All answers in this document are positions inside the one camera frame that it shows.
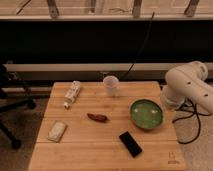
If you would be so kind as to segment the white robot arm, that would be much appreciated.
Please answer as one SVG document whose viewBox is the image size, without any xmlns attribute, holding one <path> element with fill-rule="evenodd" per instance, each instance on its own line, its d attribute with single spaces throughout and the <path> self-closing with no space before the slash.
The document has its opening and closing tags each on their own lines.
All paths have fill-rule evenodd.
<svg viewBox="0 0 213 171">
<path fill-rule="evenodd" d="M 205 83 L 207 76 L 208 68 L 200 61 L 170 69 L 165 74 L 162 103 L 168 109 L 178 109 L 188 98 L 213 114 L 213 87 Z"/>
</svg>

